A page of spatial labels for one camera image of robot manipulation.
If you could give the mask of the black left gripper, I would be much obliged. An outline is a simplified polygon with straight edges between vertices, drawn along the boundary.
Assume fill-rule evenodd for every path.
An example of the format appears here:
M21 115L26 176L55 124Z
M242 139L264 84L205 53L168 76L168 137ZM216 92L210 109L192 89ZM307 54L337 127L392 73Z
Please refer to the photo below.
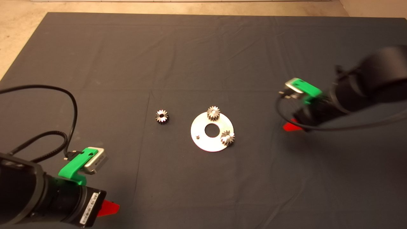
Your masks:
M117 214L120 205L105 200L106 191L83 186L74 186L74 209L69 224L77 227L92 227L97 217Z

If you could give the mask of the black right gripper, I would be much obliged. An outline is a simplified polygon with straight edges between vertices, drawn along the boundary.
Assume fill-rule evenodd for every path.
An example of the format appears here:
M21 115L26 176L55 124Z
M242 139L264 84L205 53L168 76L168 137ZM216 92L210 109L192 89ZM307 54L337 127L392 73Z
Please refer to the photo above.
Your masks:
M294 119L305 128L306 132L312 131L313 128L319 128L323 123L331 122L339 118L338 100L333 95L322 95L315 98L310 104L294 112ZM283 125L284 131L301 131L302 128L292 123L286 122Z

